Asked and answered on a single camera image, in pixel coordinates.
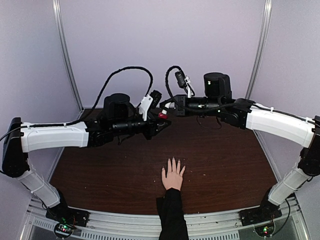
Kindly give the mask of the red nail polish bottle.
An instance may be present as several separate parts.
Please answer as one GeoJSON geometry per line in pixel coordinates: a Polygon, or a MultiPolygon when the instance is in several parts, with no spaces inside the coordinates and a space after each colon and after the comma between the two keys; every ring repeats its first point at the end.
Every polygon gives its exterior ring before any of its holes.
{"type": "Polygon", "coordinates": [[[164,119],[164,120],[167,120],[167,119],[168,119],[168,115],[167,115],[167,114],[164,114],[164,113],[162,113],[162,112],[160,112],[160,113],[158,114],[158,117],[161,118],[161,119],[164,119]]]}

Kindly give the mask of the white nail polish cap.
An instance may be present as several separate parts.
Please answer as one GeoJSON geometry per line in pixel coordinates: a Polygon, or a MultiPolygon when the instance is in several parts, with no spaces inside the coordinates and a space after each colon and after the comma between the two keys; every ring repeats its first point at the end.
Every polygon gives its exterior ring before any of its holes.
{"type": "Polygon", "coordinates": [[[164,115],[167,115],[168,114],[168,111],[169,111],[169,109],[171,108],[171,106],[172,106],[172,102],[168,102],[168,103],[166,103],[165,105],[164,105],[164,107],[162,108],[162,111],[161,111],[161,113],[162,114],[164,114],[164,115]]]}

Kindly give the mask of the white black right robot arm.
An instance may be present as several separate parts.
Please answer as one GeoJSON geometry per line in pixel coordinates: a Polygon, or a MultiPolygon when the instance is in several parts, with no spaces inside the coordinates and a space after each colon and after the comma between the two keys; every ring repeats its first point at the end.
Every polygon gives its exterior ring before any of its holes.
{"type": "Polygon", "coordinates": [[[269,133],[302,146],[300,160],[283,179],[271,187],[256,210],[259,220],[268,220],[276,208],[305,182],[320,174],[320,118],[300,117],[266,107],[245,98],[232,98],[230,78],[220,72],[206,73],[204,97],[196,97],[190,79],[181,70],[175,73],[185,94],[171,95],[160,104],[159,117],[167,118],[174,104],[177,117],[213,116],[239,129],[269,133]]]}

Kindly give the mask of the black sleeved forearm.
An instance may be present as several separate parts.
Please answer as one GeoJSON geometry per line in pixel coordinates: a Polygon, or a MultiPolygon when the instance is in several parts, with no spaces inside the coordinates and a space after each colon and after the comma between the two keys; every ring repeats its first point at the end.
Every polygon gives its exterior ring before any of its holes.
{"type": "Polygon", "coordinates": [[[156,199],[156,208],[161,223],[159,240],[189,239],[179,190],[174,188],[166,190],[164,197],[156,199]]]}

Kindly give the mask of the mannequin hand with long nails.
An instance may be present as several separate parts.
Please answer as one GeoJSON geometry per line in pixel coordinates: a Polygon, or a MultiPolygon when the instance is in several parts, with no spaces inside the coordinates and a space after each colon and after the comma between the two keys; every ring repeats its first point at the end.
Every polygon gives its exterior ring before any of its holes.
{"type": "Polygon", "coordinates": [[[166,190],[175,189],[180,191],[183,185],[183,175],[186,166],[181,167],[181,161],[174,157],[167,161],[167,169],[161,169],[161,181],[166,190]]]}

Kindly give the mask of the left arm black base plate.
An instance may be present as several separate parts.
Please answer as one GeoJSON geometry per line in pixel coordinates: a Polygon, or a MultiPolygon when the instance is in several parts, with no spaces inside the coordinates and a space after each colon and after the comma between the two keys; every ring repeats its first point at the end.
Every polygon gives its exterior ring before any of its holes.
{"type": "Polygon", "coordinates": [[[48,208],[45,217],[70,226],[86,227],[89,215],[90,213],[85,210],[57,205],[48,208]]]}

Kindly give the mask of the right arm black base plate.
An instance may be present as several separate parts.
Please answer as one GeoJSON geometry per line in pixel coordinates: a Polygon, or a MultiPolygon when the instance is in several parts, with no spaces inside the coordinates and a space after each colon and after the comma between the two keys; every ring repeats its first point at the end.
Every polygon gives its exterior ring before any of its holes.
{"type": "Polygon", "coordinates": [[[248,208],[239,212],[242,226],[255,225],[271,221],[281,217],[283,214],[279,207],[258,206],[248,208]]]}

